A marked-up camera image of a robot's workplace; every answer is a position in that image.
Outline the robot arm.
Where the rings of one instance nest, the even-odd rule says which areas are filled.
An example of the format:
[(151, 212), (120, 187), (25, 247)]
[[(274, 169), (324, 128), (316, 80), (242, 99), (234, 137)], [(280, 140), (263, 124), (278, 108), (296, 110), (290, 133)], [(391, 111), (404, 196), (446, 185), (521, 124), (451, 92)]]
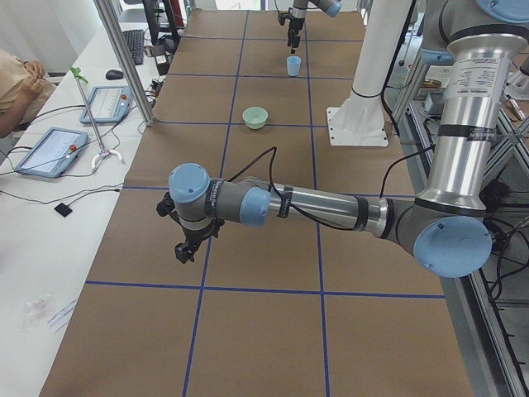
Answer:
[(421, 185), (415, 198), (334, 194), (244, 173), (218, 179), (201, 165), (182, 164), (169, 174), (169, 190), (157, 208), (183, 229), (176, 258), (192, 261), (225, 222), (261, 226), (276, 212), (335, 230), (369, 232), (399, 245), (440, 277), (460, 278), (481, 268), (493, 239), (479, 194), (508, 70), (528, 44), (528, 4), (430, 1), (424, 19), (423, 50), (447, 52), (453, 65), (436, 141), (429, 146), (430, 167), (413, 175)]
[(309, 5), (312, 4), (317, 10), (323, 11), (329, 17), (335, 17), (341, 10), (341, 1), (335, 0), (295, 0), (286, 12), (278, 13), (278, 21), (281, 26), (288, 21), (288, 44), (290, 53), (294, 54), (299, 47), (300, 32), (304, 27), (305, 18)]

